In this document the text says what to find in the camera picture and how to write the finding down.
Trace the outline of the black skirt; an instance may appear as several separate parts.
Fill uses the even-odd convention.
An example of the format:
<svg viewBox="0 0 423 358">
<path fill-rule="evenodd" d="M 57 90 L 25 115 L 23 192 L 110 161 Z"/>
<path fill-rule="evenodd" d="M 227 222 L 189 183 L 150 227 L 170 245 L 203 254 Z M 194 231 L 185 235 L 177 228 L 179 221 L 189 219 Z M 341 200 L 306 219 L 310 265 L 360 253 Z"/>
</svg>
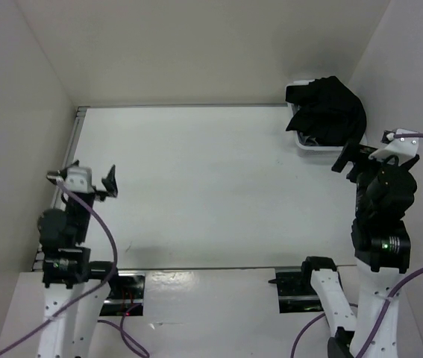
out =
<svg viewBox="0 0 423 358">
<path fill-rule="evenodd" d="M 298 106 L 286 127 L 324 146 L 360 142 L 367 118 L 362 101 L 336 76 L 286 87 L 285 100 Z"/>
</svg>

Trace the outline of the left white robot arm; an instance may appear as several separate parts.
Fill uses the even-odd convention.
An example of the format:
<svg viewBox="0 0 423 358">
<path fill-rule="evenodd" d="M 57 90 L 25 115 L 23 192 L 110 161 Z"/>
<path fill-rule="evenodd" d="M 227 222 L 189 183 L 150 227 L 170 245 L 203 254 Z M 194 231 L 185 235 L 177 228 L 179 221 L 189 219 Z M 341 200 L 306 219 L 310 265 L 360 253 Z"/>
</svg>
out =
<svg viewBox="0 0 423 358">
<path fill-rule="evenodd" d="M 44 211 L 37 221 L 43 252 L 44 322 L 38 357 L 87 357 L 105 298 L 121 288 L 118 251 L 110 229 L 94 211 L 95 202 L 116 198 L 116 169 L 92 181 L 92 170 L 78 161 L 46 175 L 65 196 L 65 207 Z M 95 219 L 109 239 L 113 258 L 93 261 L 84 246 L 90 220 Z"/>
</svg>

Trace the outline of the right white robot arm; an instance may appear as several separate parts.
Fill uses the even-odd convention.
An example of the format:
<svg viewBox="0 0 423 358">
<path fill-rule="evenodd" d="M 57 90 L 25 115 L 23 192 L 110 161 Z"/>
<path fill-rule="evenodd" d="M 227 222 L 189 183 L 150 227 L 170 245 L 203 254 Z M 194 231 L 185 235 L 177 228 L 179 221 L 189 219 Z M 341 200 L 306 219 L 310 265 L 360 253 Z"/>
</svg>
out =
<svg viewBox="0 0 423 358">
<path fill-rule="evenodd" d="M 351 240 L 360 280 L 357 310 L 345 296 L 332 259 L 307 257 L 299 275 L 300 287 L 317 294 L 328 321 L 329 357 L 398 355 L 398 283 L 410 267 L 411 251 L 403 217 L 415 199 L 410 168 L 418 160 L 403 144 L 376 149 L 350 142 L 332 166 L 341 172 L 350 163 L 346 177 L 356 186 Z"/>
</svg>

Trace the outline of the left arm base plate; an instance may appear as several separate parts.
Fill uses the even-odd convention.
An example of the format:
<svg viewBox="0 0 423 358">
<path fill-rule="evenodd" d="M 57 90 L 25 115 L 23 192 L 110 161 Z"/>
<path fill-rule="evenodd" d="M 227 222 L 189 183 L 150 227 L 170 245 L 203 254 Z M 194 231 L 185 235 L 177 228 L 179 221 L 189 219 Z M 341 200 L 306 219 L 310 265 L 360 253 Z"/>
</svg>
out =
<svg viewBox="0 0 423 358">
<path fill-rule="evenodd" d="M 110 280 L 110 293 L 101 308 L 101 317 L 142 316 L 145 272 L 121 270 Z"/>
</svg>

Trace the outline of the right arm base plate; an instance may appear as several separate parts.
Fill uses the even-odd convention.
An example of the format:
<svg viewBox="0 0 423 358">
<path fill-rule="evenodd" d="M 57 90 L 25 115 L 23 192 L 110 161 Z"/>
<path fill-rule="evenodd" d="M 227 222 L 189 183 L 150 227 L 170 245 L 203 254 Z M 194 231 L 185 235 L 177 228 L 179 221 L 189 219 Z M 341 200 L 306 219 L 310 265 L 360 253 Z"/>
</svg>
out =
<svg viewBox="0 0 423 358">
<path fill-rule="evenodd" d="M 303 274 L 296 268 L 276 270 L 268 284 L 277 290 L 280 314 L 323 311 L 318 295 L 303 281 Z"/>
</svg>

